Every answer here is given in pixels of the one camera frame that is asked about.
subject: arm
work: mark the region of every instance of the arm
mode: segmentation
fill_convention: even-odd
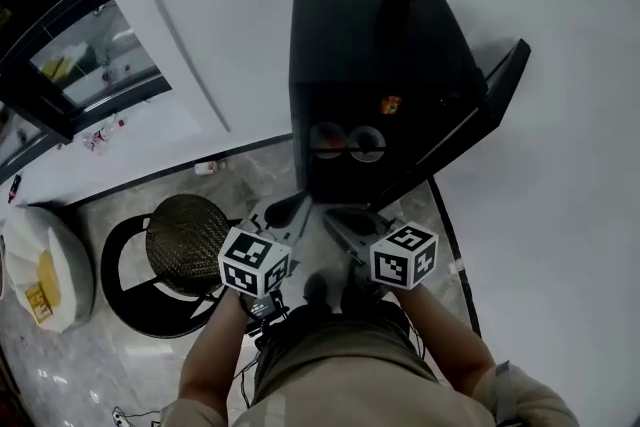
[[[245,296],[250,308],[253,299]],[[227,419],[227,395],[233,382],[247,314],[238,293],[227,289],[182,366],[178,398],[209,406]]]
[[[423,286],[392,290],[444,376],[470,397],[480,378],[495,366],[487,346]]]

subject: black cabinet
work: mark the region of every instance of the black cabinet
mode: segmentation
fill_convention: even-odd
[[[299,186],[319,201],[381,208],[397,199],[499,123],[496,109],[506,110],[528,57],[524,42],[520,51],[519,72],[513,56],[504,63],[505,95],[505,74],[489,87],[446,0],[414,0],[409,9],[389,0],[294,0],[289,91]]]

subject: white wall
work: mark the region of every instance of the white wall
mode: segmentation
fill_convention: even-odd
[[[436,180],[483,335],[583,426],[640,415],[640,3],[467,0],[532,56],[502,126]]]
[[[116,0],[120,11],[203,131],[228,132],[219,109],[185,52],[161,0]]]
[[[118,185],[178,164],[261,141],[263,133],[215,134],[203,131],[175,91],[169,91],[119,113],[125,126],[109,140],[102,155],[87,150],[82,133],[73,142],[52,148],[27,165],[12,205],[68,205]],[[103,122],[86,129],[92,133]],[[267,137],[288,133],[273,132]],[[0,222],[7,209],[12,179],[0,185]]]
[[[117,1],[153,46],[144,11]],[[289,129],[292,0],[159,2],[232,135]],[[558,389],[583,425],[628,425],[640,413],[640,4],[449,2],[472,45],[523,37],[533,48],[503,126],[438,177],[483,332],[499,358]]]

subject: sleeve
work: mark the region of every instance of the sleeve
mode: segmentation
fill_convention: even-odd
[[[473,391],[500,425],[520,420],[529,427],[577,427],[578,421],[560,396],[507,361],[487,371]]]
[[[178,399],[160,413],[161,427],[227,427],[227,422],[197,400]]]

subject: orange sticker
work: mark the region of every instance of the orange sticker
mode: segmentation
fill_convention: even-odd
[[[380,113],[395,114],[396,112],[398,112],[398,107],[400,107],[401,103],[401,96],[387,96],[382,99],[382,103],[380,104]]]
[[[51,311],[49,307],[40,283],[30,286],[24,293],[27,296],[27,301],[29,301],[29,306],[31,306],[38,324],[42,324],[44,319],[53,315],[53,311]]]

